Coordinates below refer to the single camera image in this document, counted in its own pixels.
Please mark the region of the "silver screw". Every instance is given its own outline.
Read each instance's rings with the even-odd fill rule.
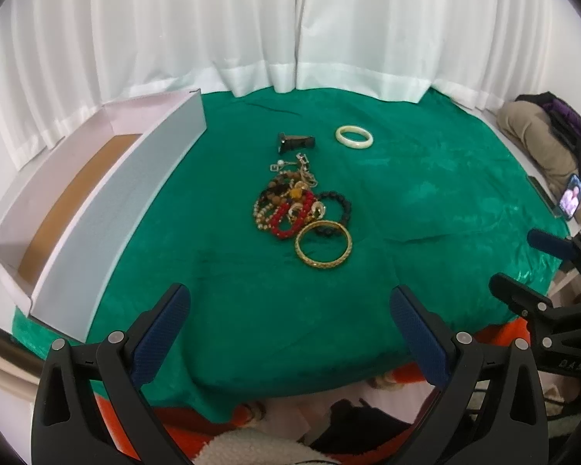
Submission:
[[[461,344],[469,344],[473,339],[471,338],[470,334],[467,334],[466,332],[459,332],[456,335],[456,340]]]
[[[108,336],[108,341],[116,344],[125,339],[125,335],[121,331],[114,331]]]
[[[526,350],[527,348],[529,348],[529,344],[527,343],[527,341],[525,339],[523,339],[522,337],[517,337],[514,340],[514,345],[519,349],[519,350]]]
[[[65,345],[65,340],[64,340],[62,337],[60,337],[59,339],[56,339],[56,340],[55,340],[55,341],[52,343],[52,349],[53,349],[53,350],[56,350],[56,351],[58,351],[58,350],[62,350],[62,349],[63,349],[63,347],[64,347],[64,345]]]

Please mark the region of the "orange fabric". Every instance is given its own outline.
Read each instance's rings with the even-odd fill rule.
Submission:
[[[508,346],[517,337],[529,341],[529,333],[527,332],[527,321],[523,318],[518,318],[513,322],[505,325],[496,326],[490,325],[482,329],[474,335],[477,341],[481,343],[497,344],[499,346]],[[409,363],[398,369],[387,373],[387,377],[394,379],[397,382],[418,382],[423,381],[424,376],[419,370],[416,363]],[[423,404],[420,410],[422,415],[434,399],[436,392]],[[127,435],[124,433],[116,412],[114,411],[110,402],[102,397],[97,397],[97,404],[101,410],[101,415],[115,440],[116,447],[126,455],[138,459],[135,449],[129,442]],[[249,409],[243,405],[237,407],[234,411],[232,420],[223,425],[212,424],[205,418],[200,416],[196,411],[188,408],[175,407],[157,407],[154,408],[156,416],[162,422],[168,434],[174,439],[185,456],[191,460],[197,457],[203,447],[211,442],[213,438],[223,432],[234,430],[245,425],[252,418]],[[377,449],[364,453],[360,456],[352,455],[332,455],[332,458],[338,460],[342,465],[371,465],[378,463],[385,458],[396,453],[400,446],[406,441],[409,435],[413,432],[420,420],[417,417],[415,423],[404,432],[397,435],[390,441],[385,442]]]
[[[477,334],[473,335],[477,341],[497,346],[508,346],[517,337],[522,337],[529,342],[529,332],[527,331],[527,320],[517,318],[505,325],[489,325]],[[419,382],[424,380],[422,371],[419,370],[415,362],[407,363],[386,374],[386,377],[399,383]]]

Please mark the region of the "green tablecloth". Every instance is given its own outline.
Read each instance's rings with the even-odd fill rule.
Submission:
[[[213,93],[203,102],[208,129],[134,233],[88,337],[127,329],[172,282],[187,285],[191,315],[143,389],[153,405],[189,405],[221,422],[246,400],[400,366],[409,354],[388,311],[399,283],[469,332],[512,318],[489,294],[492,274],[547,290],[558,261],[525,236],[532,227],[565,236],[564,222],[490,128],[436,91],[417,105],[333,89]],[[371,131],[372,147],[336,142],[343,124]],[[316,190],[352,202],[354,247],[339,268],[309,268],[291,240],[254,226],[252,204],[272,176],[281,131],[316,136],[307,151]],[[335,206],[327,216],[336,219]],[[310,237],[305,250],[326,260],[342,240]],[[14,335],[41,356],[54,337],[20,313]]]

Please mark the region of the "phone screen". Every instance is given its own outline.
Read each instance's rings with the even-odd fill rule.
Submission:
[[[559,200],[559,209],[568,220],[572,218],[581,202],[581,180],[577,175],[572,175],[568,186]]]

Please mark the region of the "curtain fold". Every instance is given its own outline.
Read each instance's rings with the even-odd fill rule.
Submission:
[[[549,0],[6,0],[0,133],[21,168],[110,100],[335,87],[497,110],[535,91]]]

